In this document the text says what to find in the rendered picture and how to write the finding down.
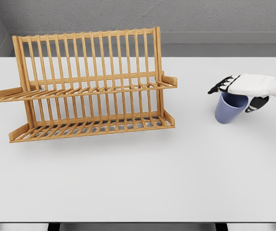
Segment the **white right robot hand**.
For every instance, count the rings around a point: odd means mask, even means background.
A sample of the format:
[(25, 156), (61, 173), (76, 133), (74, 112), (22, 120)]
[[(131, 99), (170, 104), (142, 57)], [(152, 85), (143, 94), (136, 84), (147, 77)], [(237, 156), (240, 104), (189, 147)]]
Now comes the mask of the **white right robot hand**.
[(262, 108), (269, 101), (270, 86), (275, 77), (264, 75), (242, 74), (229, 76), (212, 87), (208, 94), (214, 92), (228, 92), (235, 95), (252, 96), (252, 100), (245, 110), (246, 113)]

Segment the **blue plastic cup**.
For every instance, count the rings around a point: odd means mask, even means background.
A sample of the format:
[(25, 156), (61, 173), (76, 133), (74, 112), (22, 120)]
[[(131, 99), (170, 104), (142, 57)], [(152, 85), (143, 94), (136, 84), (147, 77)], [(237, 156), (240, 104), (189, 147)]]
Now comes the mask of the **blue plastic cup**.
[(235, 120), (248, 104), (248, 97), (222, 92), (218, 100), (215, 118), (222, 124)]

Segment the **wooden two-tier dish rack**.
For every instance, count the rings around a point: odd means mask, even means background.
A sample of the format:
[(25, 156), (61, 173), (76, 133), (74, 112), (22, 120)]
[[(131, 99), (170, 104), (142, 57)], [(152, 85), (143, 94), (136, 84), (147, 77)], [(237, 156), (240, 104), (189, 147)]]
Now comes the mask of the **wooden two-tier dish rack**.
[(1, 102), (22, 101), (27, 122), (10, 142), (173, 128), (163, 91), (160, 28), (14, 36), (20, 86)]

